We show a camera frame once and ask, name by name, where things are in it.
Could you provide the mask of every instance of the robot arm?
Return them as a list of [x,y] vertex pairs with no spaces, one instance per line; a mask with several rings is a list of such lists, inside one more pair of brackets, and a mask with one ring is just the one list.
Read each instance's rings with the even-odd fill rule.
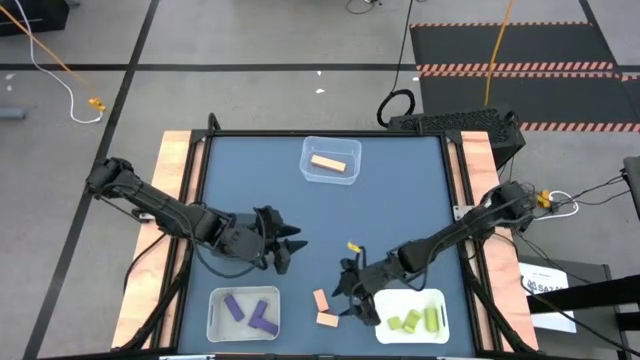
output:
[[283,222],[270,206],[254,209],[255,221],[239,225],[237,215],[203,204],[185,205],[142,181],[131,164],[111,158],[96,166],[86,180],[87,191],[96,199],[123,198],[153,215],[160,229],[170,236],[193,239],[212,251],[267,268],[265,255],[273,252],[278,274],[287,272],[291,254],[306,241],[282,242],[278,238],[295,235],[300,229]]
[[468,239],[488,239],[496,226],[525,225],[533,219],[535,202],[520,184],[513,181],[490,190],[480,205],[471,209],[460,220],[436,234],[408,241],[387,253],[387,258],[358,268],[358,259],[342,259],[340,283],[333,296],[345,294],[360,300],[350,304],[342,315],[355,315],[366,325],[380,324],[375,311],[373,295],[393,280],[405,284],[419,277],[443,250]]

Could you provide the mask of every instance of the plastic container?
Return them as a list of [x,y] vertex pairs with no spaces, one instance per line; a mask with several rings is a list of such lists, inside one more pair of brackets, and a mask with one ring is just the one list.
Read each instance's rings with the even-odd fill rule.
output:
[[[376,326],[376,338],[382,344],[444,344],[449,341],[449,319],[444,294],[438,289],[413,291],[411,289],[386,289],[376,293],[373,300],[382,321]],[[435,307],[438,310],[438,331],[427,331],[424,319],[424,309]],[[410,310],[417,310],[422,314],[416,331],[410,334],[404,330],[391,330],[387,319],[394,316],[402,321]]]
[[[319,155],[347,164],[344,172],[325,169],[311,163],[311,157]],[[357,140],[309,136],[302,143],[300,171],[305,179],[338,185],[351,185],[360,174],[362,144]]]
[[[224,303],[227,295],[233,295],[244,313],[241,321],[236,321]],[[207,316],[207,339],[211,342],[273,340],[272,335],[264,330],[249,326],[253,310],[258,301],[267,302],[263,319],[280,326],[280,291],[274,286],[218,288],[209,296],[209,312]]]

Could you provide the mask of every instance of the orange cable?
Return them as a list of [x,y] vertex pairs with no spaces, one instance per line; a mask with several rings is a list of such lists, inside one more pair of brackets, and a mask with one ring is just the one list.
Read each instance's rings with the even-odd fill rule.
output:
[[484,106],[489,104],[489,94],[491,92],[491,75],[493,74],[493,65],[496,61],[496,56],[498,55],[498,49],[500,49],[500,43],[502,42],[502,35],[504,34],[504,30],[509,23],[509,18],[511,17],[511,9],[513,8],[513,3],[515,0],[509,0],[509,7],[507,8],[507,13],[504,14],[504,20],[502,20],[502,26],[500,27],[500,33],[498,34],[498,40],[496,41],[496,46],[493,48],[493,54],[491,54],[491,61],[489,62],[489,72],[487,73],[487,84],[484,90]]
[[96,94],[97,92],[95,91],[95,88],[91,85],[90,82],[88,82],[87,80],[85,80],[82,76],[76,74],[75,72],[73,72],[71,69],[69,69],[69,67],[67,67],[67,65],[64,64],[64,62],[62,62],[62,60],[60,60],[60,58],[58,58],[58,56],[51,50],[49,50],[49,48],[47,48],[43,43],[41,43],[35,36],[33,36],[29,30],[27,28],[25,28],[18,19],[16,19],[15,17],[13,17],[13,15],[11,15],[11,13],[5,9],[2,5],[0,5],[0,11],[2,11],[8,18],[9,20],[11,20],[14,24],[16,24],[17,27],[20,28],[20,30],[22,30],[22,32],[24,32],[25,34],[27,34],[36,44],[38,44],[38,46],[40,46],[44,51],[46,51],[58,64],[60,64],[60,66],[62,66],[63,69],[65,69],[67,72],[69,72],[71,75],[73,75],[76,80],[78,80],[79,82],[81,82],[83,85],[85,85],[89,91],[91,91],[92,93]]

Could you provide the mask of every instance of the wooden table edge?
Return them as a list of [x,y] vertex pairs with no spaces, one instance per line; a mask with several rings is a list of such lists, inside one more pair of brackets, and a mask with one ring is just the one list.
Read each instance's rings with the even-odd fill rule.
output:
[[[166,131],[162,138],[160,151],[153,175],[152,184],[167,194],[178,197],[182,185],[182,176],[187,160],[187,151],[191,131]],[[493,161],[493,154],[488,136],[485,132],[463,132],[463,149],[469,173],[474,200],[477,202],[489,189],[497,185],[498,176]],[[464,203],[460,168],[456,158],[455,147],[449,144],[454,186],[459,203]],[[191,182],[187,202],[195,198],[197,174],[200,171],[203,143],[196,145],[196,156],[192,168]],[[502,235],[511,238],[508,231]],[[155,223],[143,224],[138,235],[138,242],[134,257],[144,250],[160,235]],[[511,326],[520,334],[530,346],[537,348],[533,323],[526,301],[524,290],[520,287],[520,271],[518,259],[513,247],[498,238],[489,239],[484,247],[486,262],[491,282],[494,301]],[[113,347],[128,341],[146,320],[149,312],[158,301],[165,263],[169,252],[169,241],[163,241],[149,255],[141,261],[131,272],[129,285],[125,291],[120,315],[116,325]],[[184,246],[179,248],[179,254],[184,252]],[[472,267],[476,269],[475,260]],[[491,350],[491,334],[487,322],[487,314],[476,299],[476,308],[480,324],[483,348]],[[170,333],[175,316],[175,299],[165,315],[161,346],[169,346]],[[509,346],[503,339],[505,350]]]

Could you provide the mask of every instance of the orange block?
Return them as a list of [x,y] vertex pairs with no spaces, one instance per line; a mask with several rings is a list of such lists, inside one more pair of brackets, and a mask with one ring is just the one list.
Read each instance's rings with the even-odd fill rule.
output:
[[320,166],[325,169],[329,169],[337,172],[344,172],[345,169],[347,168],[347,164],[343,162],[322,157],[320,155],[313,155],[311,157],[311,163],[315,166]]
[[327,311],[329,310],[329,303],[327,303],[327,297],[324,295],[324,290],[318,289],[313,292],[313,297],[316,298],[316,306],[318,307],[318,311]]
[[338,317],[327,313],[318,313],[316,322],[320,325],[338,327]]

